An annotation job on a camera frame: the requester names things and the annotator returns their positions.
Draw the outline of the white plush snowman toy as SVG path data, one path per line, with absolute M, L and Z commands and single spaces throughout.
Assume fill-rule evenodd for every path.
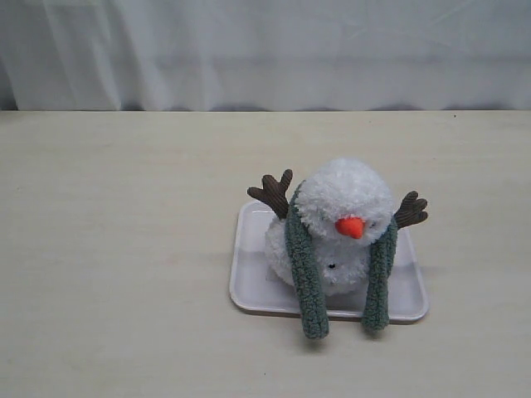
M 250 197 L 275 214 L 265 233 L 265 258 L 271 271 L 288 285 L 295 283 L 285 242 L 289 211 L 300 217 L 309 234 L 327 296 L 361 287 L 368 278 L 371 246 L 393 221 L 404 228 L 428 217 L 428 202 L 418 192 L 408 192 L 400 206 L 395 206 L 385 181 L 355 158 L 327 162 L 287 197 L 292 178 L 289 169 L 279 179 L 266 174 L 259 187 L 247 189 Z

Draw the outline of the green knitted cloth piece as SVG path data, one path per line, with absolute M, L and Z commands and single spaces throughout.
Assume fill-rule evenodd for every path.
M 329 316 L 323 280 L 316 257 L 317 240 L 310 235 L 296 206 L 301 187 L 290 199 L 285 218 L 285 247 L 290 260 L 295 293 L 300 307 L 302 328 L 308 339 L 323 339 L 329 334 Z M 382 331 L 390 322 L 388 279 L 397 250 L 399 227 L 392 217 L 384 232 L 369 246 L 368 286 L 362 325 L 369 333 Z

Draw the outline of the white plastic tray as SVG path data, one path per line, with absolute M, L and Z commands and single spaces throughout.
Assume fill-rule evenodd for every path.
M 294 289 L 284 283 L 265 258 L 265 233 L 275 213 L 259 201 L 247 202 L 238 214 L 229 294 L 247 313 L 298 317 Z M 397 252 L 389 279 L 391 323 L 414 323 L 424 318 L 430 302 L 410 230 L 398 232 Z

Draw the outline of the white backdrop curtain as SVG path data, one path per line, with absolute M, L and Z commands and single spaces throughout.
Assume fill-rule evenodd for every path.
M 4 1 L 17 110 L 528 109 L 527 1 Z

